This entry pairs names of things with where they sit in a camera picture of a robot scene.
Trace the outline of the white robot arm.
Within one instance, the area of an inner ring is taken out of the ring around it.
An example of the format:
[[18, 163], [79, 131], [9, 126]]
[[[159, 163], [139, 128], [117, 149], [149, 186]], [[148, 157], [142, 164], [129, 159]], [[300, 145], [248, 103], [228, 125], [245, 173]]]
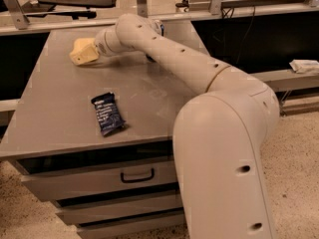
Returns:
[[279, 121], [270, 87], [163, 35], [157, 20], [124, 14], [93, 38], [79, 38], [71, 61], [83, 65], [141, 51], [190, 87], [172, 143], [190, 239], [276, 239], [260, 147]]

